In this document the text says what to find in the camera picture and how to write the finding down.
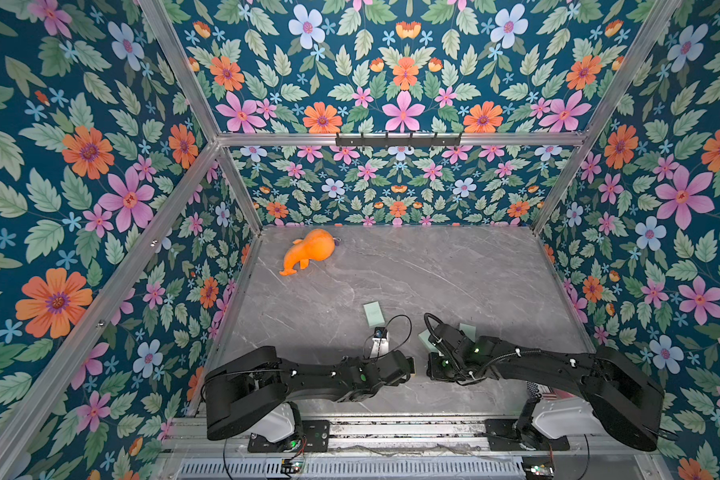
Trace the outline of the mint green box lid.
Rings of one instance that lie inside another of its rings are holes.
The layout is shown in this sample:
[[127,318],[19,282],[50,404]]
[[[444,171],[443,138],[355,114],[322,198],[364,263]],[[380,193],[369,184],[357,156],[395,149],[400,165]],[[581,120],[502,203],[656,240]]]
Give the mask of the mint green box lid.
[[476,341],[477,329],[476,329],[475,326],[469,325],[469,324],[465,324],[465,323],[461,323],[461,324],[459,325],[459,329],[460,329],[472,342],[475,342],[475,341]]

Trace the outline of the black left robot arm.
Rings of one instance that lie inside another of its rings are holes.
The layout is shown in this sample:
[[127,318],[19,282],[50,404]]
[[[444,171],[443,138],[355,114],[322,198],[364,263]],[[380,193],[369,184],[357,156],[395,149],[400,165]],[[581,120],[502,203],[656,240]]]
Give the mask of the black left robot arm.
[[414,359],[400,351],[319,365],[281,358],[273,346],[260,347],[206,375],[207,438],[220,441],[239,435],[288,402],[360,403],[414,374]]

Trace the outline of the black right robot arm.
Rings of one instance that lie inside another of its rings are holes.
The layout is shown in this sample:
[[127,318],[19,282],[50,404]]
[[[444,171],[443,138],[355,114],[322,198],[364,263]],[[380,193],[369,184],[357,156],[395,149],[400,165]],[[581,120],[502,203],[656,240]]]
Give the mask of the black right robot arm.
[[605,432],[635,450],[653,452],[660,437],[665,391],[617,350],[561,353],[516,345],[493,336],[471,340],[427,313],[427,376],[469,386],[485,380],[519,380],[573,394],[593,407]]

